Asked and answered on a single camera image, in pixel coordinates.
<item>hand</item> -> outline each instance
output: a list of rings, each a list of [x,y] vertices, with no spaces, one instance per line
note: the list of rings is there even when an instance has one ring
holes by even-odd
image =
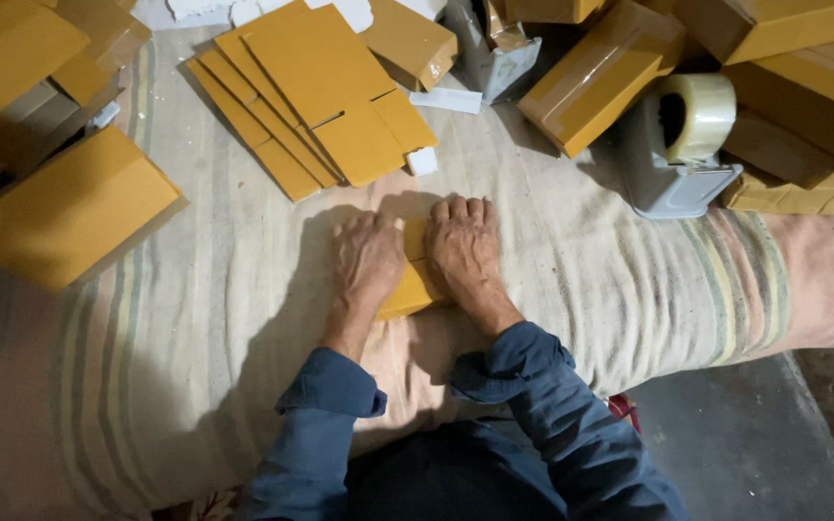
[[[443,289],[486,335],[523,322],[500,279],[498,216],[487,199],[454,196],[436,203],[426,229],[430,268]]]
[[[334,301],[321,345],[359,363],[369,329],[404,272],[404,221],[366,211],[334,228]]]

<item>blue sleeve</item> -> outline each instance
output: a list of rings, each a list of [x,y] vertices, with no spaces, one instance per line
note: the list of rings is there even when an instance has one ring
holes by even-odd
[[[450,383],[457,396],[510,405],[570,519],[688,518],[639,434],[594,396],[567,349],[539,326],[520,323],[487,353],[459,357]]]
[[[282,430],[235,519],[341,519],[353,423],[385,413],[387,400],[355,361],[314,349],[275,406]]]

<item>tape roll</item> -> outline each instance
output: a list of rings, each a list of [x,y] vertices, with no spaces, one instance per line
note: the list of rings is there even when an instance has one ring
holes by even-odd
[[[675,74],[658,86],[669,164],[707,163],[736,121],[736,91],[722,74]]]

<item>blue shirt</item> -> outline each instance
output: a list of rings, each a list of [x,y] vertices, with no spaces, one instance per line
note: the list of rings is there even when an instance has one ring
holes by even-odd
[[[455,395],[507,402],[546,469],[478,422],[418,433],[348,466],[353,422],[387,397],[357,363],[311,352],[276,410],[284,425],[236,519],[626,519],[688,516],[631,425],[574,373],[555,338],[524,322],[456,361]]]

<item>concrete floor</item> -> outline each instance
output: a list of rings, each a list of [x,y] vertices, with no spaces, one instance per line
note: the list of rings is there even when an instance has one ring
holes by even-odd
[[[834,519],[834,440],[792,356],[671,374],[630,394],[692,519]]]

